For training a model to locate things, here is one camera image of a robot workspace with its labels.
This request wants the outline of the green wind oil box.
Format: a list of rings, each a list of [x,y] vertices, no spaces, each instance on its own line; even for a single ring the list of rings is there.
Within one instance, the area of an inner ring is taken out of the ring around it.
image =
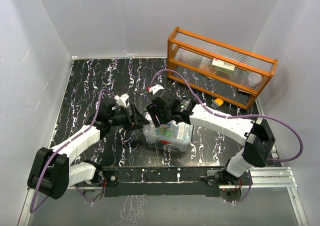
[[[164,137],[171,138],[174,135],[174,132],[167,128],[161,128],[159,129],[159,134]]]

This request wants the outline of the clear medicine kit box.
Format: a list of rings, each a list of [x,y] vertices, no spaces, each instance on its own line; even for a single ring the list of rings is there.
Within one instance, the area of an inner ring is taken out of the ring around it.
[[[152,130],[147,130],[145,128],[143,130],[143,134],[144,134],[144,137],[145,137],[147,144],[157,146],[157,147],[166,148],[166,149],[175,150],[178,152],[185,152],[192,141],[193,132],[192,132],[191,139],[178,140],[177,139],[178,130],[169,129],[174,132],[174,135],[171,138],[169,138],[169,137],[165,137],[163,135],[160,135],[159,129],[160,128],[154,128]]]

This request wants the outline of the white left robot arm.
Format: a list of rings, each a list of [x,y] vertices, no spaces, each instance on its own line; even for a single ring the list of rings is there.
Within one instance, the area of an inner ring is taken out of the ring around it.
[[[112,127],[126,131],[140,130],[149,125],[132,103],[122,106],[117,103],[101,103],[75,135],[52,148],[40,148],[34,158],[27,186],[52,198],[59,199],[68,187],[88,181],[97,186],[103,181],[103,173],[97,163],[82,162],[74,165],[75,159],[92,145],[102,140]]]

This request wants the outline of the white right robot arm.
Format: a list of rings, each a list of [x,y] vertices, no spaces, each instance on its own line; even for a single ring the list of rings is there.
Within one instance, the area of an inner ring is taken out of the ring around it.
[[[243,148],[231,157],[223,170],[209,176],[209,181],[235,185],[241,176],[254,167],[263,168],[276,141],[268,122],[256,116],[254,120],[218,115],[214,109],[190,98],[175,99],[162,86],[148,88],[151,104],[146,108],[155,127],[171,121],[203,127],[236,141]]]

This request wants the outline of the clear kit box lid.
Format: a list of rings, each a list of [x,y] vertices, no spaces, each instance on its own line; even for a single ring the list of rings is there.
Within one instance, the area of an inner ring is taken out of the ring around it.
[[[151,122],[143,127],[143,134],[148,144],[159,146],[171,146],[182,149],[187,147],[193,136],[194,127],[192,125],[171,121],[159,127]]]

